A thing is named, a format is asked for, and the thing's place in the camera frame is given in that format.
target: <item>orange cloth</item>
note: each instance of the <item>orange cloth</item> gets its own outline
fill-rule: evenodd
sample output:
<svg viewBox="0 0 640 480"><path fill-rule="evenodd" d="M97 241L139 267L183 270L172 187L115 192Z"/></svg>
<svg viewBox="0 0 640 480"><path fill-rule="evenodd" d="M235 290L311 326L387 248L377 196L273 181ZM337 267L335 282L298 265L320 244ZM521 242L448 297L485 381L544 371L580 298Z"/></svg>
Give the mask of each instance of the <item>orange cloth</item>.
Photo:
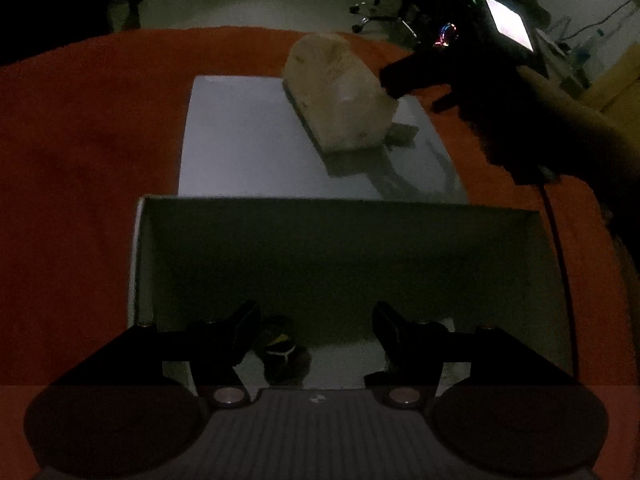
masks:
<svg viewBox="0 0 640 480"><path fill-rule="evenodd" d="M279 76L301 33L261 28L140 30L0 68L1 384L47 384L126 329L136 202L177 190L182 133L199 74ZM377 73L404 56L347 36ZM442 94L419 92L423 104ZM487 164L455 110L431 116L471 203L540 210L535 188ZM567 262L580 379L610 431L596 465L630 478L639 396L625 289L587 186L549 186ZM0 478L37 466L22 414L39 387L0 386Z"/></svg>

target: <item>wall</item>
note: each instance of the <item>wall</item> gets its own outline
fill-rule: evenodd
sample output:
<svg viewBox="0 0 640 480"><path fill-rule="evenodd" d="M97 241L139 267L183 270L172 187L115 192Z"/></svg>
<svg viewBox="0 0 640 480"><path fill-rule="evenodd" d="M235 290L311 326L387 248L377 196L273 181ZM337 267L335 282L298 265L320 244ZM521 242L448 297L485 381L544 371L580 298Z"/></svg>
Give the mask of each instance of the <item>wall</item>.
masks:
<svg viewBox="0 0 640 480"><path fill-rule="evenodd" d="M590 23L599 22L610 12L627 0L538 0L538 3L551 13L551 23L565 17L571 18L564 36L569 36ZM606 42L598 49L597 58L590 60L586 66L588 75L597 78L607 68L612 66L622 53L638 38L640 38L640 16L636 12L640 1L630 3L617 12L610 20L599 27L606 35ZM585 41L596 30L591 27L567 40L570 46ZM552 30L549 34L555 40L562 34L563 26Z"/></svg>

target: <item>black cable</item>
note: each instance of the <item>black cable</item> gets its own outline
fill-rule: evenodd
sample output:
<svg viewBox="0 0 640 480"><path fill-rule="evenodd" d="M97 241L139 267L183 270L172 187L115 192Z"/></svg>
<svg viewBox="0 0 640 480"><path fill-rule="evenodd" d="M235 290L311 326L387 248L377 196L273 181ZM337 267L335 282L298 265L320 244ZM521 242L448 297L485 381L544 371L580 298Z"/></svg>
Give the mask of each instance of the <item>black cable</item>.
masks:
<svg viewBox="0 0 640 480"><path fill-rule="evenodd" d="M558 256L558 266L560 267L560 277L562 279L562 287L564 288L564 299L566 301L566 313L569 319L569 339L571 340L571 359L572 367L574 369L574 378L578 380L578 339L575 335L575 314L574 314L574 301L571 296L571 289L569 288L569 274L566 271L566 262L564 260L564 253L562 252L562 245L560 243L560 235L558 234L558 224L556 224L556 216L554 210L551 207L551 201L546 194L544 184L538 184L540 190L540 196L542 202L545 204L546 217L549 219L549 225L551 225L551 234L554 239L554 245L556 246L556 255Z"/></svg>
<svg viewBox="0 0 640 480"><path fill-rule="evenodd" d="M631 3L631 0L627 0L625 3L623 3L622 5L620 5L619 7L616 8L616 10L610 12L606 17L604 17L604 19L600 20L599 22L596 23L591 23L591 25L586 25L583 28L580 28L577 32L574 32L572 35L567 36L566 38L560 38L558 40L558 43L560 43L561 41L566 41L566 40L570 40L571 38L575 38L578 34L580 34L582 31L587 30L589 27L595 27L596 25L602 25L604 22L606 22L611 16L613 16L616 12L618 12L620 9L622 9L622 7L628 5L629 3Z"/></svg>

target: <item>orange table cover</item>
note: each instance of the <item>orange table cover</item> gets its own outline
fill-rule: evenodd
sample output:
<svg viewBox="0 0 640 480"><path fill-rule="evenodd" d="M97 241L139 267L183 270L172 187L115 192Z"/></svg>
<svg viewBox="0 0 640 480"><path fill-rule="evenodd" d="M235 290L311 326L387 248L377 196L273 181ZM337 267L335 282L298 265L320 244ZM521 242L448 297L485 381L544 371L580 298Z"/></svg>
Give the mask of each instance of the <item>orange table cover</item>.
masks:
<svg viewBox="0 0 640 480"><path fill-rule="evenodd" d="M199 74L280 76L302 33L220 27L139 30L0 68L0 478L38 470L22 432L30 400L126 329L136 202L177 191L191 84ZM388 43L345 35L375 72ZM417 93L426 109L444 88ZM455 109L431 120L473 204L540 210L487 163ZM595 471L631 478L640 397L626 291L584 183L548 186L574 301L579 379L610 427Z"/></svg>

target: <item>floor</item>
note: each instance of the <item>floor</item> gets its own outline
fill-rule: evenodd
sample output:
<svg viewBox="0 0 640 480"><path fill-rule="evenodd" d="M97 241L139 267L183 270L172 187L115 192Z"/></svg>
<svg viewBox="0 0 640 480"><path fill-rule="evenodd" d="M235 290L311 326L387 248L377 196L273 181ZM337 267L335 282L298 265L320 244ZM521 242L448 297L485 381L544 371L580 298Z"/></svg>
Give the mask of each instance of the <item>floor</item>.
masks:
<svg viewBox="0 0 640 480"><path fill-rule="evenodd" d="M350 32L359 18L349 7L373 0L143 0L140 4L142 28L219 27L247 25L283 28L302 32ZM383 0L380 14L394 13L397 0ZM114 28L120 30L128 14L124 1L111 6ZM372 22L362 33L372 40L411 41L401 25Z"/></svg>

